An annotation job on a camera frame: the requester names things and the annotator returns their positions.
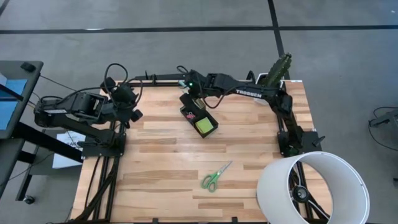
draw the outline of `scissors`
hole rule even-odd
[[[215,172],[214,174],[207,175],[201,182],[200,186],[203,189],[208,189],[209,192],[213,193],[217,189],[217,180],[220,175],[226,170],[229,165],[231,165],[232,161],[229,161],[225,164],[219,171]]]

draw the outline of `gray floor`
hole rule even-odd
[[[277,0],[275,8],[281,26],[398,24],[396,1]],[[271,24],[265,0],[11,0],[0,17],[0,29]],[[398,30],[281,34],[285,51],[293,54],[291,79],[304,81],[315,126],[326,136],[324,150],[346,159],[365,180],[371,196],[369,222],[396,223],[398,189],[392,178],[398,176],[398,152],[370,138],[368,120],[374,108],[398,105]],[[111,62],[125,65],[131,77],[145,70],[174,72],[175,66],[184,65],[202,73],[244,78],[248,70],[268,71],[276,58],[273,31],[0,35],[0,60],[42,60],[43,75],[73,88],[98,85]],[[112,76],[123,75],[114,69]],[[43,79],[35,92],[69,93]],[[30,108],[22,120],[34,125]],[[388,126],[373,131],[380,141],[398,148],[396,133]],[[13,175],[25,168],[18,163]],[[77,167],[56,176],[34,177],[28,189],[37,197],[33,205],[14,201],[21,178],[10,181],[0,200],[0,223],[64,221],[79,173]]]

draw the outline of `white lampshade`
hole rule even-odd
[[[296,211],[289,192],[289,174],[296,162],[312,166],[328,185],[333,210],[328,224],[363,224],[369,216],[369,193],[357,171],[342,158],[310,152],[269,164],[257,185],[257,201],[271,224],[308,224]]]

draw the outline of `wooden tabletop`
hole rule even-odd
[[[298,124],[304,130],[313,129],[303,83],[287,81],[286,85]],[[242,222],[265,221],[256,201],[256,187],[263,168],[282,158],[276,115],[252,98],[229,95],[217,109],[209,110],[219,126],[202,139],[180,113],[181,94],[177,87],[144,88],[137,107],[144,116],[126,132],[111,221],[230,222],[231,217]],[[208,99],[211,105],[217,101]],[[95,161],[89,158],[83,163],[72,218],[83,211]],[[233,162],[219,178],[217,191],[202,189],[202,178],[228,161]],[[100,169],[98,166],[90,198],[98,188]],[[309,166],[304,169],[310,192],[330,213],[326,183]],[[107,198],[105,193],[99,217],[104,217]]]

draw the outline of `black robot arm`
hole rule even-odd
[[[40,99],[34,109],[35,123],[44,128],[61,127],[83,134],[98,146],[111,147],[122,134],[113,129],[96,129],[91,124],[119,121],[129,128],[129,121],[137,121],[142,113],[134,110],[138,94],[127,84],[116,86],[107,79],[111,101],[106,96],[78,91],[62,99]]]
[[[189,87],[188,93],[194,100],[209,96],[220,98],[230,94],[266,100],[272,111],[283,119],[289,134],[289,145],[296,149],[303,147],[303,129],[294,117],[293,99],[285,90],[238,81],[222,73],[210,73],[204,77],[194,70],[185,74],[184,85]]]

